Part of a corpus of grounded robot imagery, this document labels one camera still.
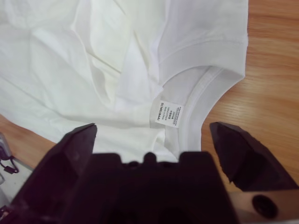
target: white label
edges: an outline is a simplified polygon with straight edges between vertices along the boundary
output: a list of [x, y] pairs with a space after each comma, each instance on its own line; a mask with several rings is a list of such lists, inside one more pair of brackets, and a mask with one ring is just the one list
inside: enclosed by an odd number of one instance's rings
[[156, 123], [170, 127], [178, 127], [184, 106], [161, 100]]

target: screw hole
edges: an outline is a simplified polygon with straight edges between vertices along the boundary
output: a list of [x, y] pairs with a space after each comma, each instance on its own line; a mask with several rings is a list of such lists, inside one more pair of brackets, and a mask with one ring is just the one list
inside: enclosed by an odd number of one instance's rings
[[252, 204], [255, 210], [265, 218], [275, 218], [278, 214], [276, 204], [264, 195], [254, 196]]

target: t-shirt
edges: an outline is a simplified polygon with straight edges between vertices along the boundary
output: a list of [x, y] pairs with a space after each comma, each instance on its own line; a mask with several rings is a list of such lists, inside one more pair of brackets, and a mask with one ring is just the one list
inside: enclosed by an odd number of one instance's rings
[[53, 142], [176, 161], [245, 76], [246, 0], [0, 0], [0, 113]]

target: wood grain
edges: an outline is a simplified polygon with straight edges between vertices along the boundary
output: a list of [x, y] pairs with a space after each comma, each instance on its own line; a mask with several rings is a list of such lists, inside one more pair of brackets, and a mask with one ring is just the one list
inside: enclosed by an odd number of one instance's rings
[[[246, 78], [215, 105], [202, 127], [202, 150], [219, 166], [209, 124], [247, 130], [267, 146], [299, 183], [299, 1], [249, 0]], [[35, 167], [54, 143], [0, 116], [0, 132], [15, 157]], [[229, 191], [238, 189], [221, 177]]]

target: wooden table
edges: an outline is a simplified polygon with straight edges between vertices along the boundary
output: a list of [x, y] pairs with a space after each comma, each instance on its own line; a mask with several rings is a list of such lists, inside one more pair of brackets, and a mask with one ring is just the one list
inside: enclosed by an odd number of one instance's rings
[[[208, 125], [238, 125], [266, 145], [299, 183], [299, 1], [249, 0], [246, 78], [215, 105], [202, 127], [202, 150], [221, 170]], [[0, 116], [16, 158], [35, 167], [54, 145]], [[238, 190], [221, 177], [229, 191]]]

